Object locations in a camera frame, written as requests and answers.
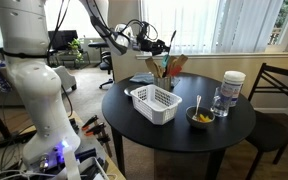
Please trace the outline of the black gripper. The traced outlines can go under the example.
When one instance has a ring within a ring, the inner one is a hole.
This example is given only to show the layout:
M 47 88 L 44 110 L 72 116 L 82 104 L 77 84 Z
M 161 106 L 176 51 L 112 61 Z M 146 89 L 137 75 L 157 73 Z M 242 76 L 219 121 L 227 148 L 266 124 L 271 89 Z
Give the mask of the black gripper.
M 158 47 L 156 42 L 147 39 L 139 39 L 138 43 L 141 51 L 152 52 L 152 56 L 160 55 L 170 51 L 170 46 L 160 45 Z

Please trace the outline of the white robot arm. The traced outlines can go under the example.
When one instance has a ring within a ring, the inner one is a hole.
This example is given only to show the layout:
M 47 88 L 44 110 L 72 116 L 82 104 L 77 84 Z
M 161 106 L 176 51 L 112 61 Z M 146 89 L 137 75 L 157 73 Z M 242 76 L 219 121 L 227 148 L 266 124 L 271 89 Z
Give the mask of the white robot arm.
M 108 0 L 79 0 L 92 26 L 110 50 L 123 55 L 127 50 L 159 55 L 170 47 L 146 36 L 147 23 L 141 23 L 138 35 L 129 24 L 111 29 L 106 25 Z M 37 133 L 23 148 L 23 162 L 28 169 L 39 166 L 44 157 L 56 164 L 57 156 L 67 146 L 80 147 L 80 137 L 73 130 L 61 98 L 61 79 L 46 64 L 50 39 L 46 27 L 46 0 L 0 0 L 0 28 L 7 75 L 28 111 Z

